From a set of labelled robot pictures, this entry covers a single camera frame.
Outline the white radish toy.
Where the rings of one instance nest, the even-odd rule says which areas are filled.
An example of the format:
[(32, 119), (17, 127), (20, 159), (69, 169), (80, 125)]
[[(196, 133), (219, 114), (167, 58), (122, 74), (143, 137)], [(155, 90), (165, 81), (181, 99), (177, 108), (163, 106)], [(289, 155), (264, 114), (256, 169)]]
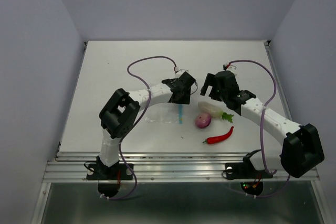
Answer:
[(216, 105), (213, 105), (208, 102), (199, 102), (198, 108), (200, 109), (201, 112), (208, 113), (212, 118), (222, 119), (229, 123), (233, 123), (234, 115), (224, 112), (220, 107)]

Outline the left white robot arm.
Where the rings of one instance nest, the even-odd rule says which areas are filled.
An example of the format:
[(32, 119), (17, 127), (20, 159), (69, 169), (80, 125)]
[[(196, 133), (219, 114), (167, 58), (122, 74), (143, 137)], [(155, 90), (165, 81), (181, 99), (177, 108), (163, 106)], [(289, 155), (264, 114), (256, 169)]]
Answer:
[(106, 179), (113, 178), (119, 164), (120, 141), (134, 128), (138, 113), (160, 103), (189, 104), (195, 83), (195, 78), (183, 71), (143, 90), (117, 89), (99, 113), (103, 139), (96, 171)]

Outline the red chili pepper toy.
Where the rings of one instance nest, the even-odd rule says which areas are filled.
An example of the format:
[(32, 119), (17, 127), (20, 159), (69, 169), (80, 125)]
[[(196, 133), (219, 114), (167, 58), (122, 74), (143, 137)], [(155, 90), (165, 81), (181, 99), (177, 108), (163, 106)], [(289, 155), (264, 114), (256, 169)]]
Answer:
[(220, 143), (230, 138), (233, 131), (234, 131), (234, 127), (232, 126), (227, 133), (223, 135), (219, 135), (219, 136), (208, 137), (205, 141), (203, 141), (203, 143), (207, 145), (213, 145), (213, 144)]

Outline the purple onion toy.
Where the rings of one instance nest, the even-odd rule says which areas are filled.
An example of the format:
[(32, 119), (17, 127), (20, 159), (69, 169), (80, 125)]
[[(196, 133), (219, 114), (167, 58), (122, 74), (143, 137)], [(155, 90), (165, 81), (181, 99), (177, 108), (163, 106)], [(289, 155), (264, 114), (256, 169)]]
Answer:
[(201, 113), (195, 118), (195, 126), (204, 129), (210, 125), (212, 117), (209, 113)]

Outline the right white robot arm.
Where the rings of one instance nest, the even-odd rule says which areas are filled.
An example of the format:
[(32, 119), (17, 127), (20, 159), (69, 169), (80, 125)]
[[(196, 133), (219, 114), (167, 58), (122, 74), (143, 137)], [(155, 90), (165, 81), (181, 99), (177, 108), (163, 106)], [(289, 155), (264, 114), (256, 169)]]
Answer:
[(253, 177), (260, 171), (285, 170), (299, 178), (325, 159), (318, 130), (312, 124), (301, 125), (267, 108), (253, 93), (240, 90), (235, 75), (228, 70), (208, 73), (201, 95), (211, 88), (209, 97), (224, 102), (228, 109), (260, 126), (278, 141), (281, 152), (255, 150), (243, 159), (241, 170)]

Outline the clear zip top bag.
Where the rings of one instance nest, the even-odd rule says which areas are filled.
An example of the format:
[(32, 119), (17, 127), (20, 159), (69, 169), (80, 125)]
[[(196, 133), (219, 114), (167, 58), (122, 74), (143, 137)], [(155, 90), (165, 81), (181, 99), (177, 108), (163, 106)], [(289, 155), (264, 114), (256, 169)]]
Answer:
[(151, 106), (145, 114), (147, 123), (183, 124), (183, 105), (160, 103)]

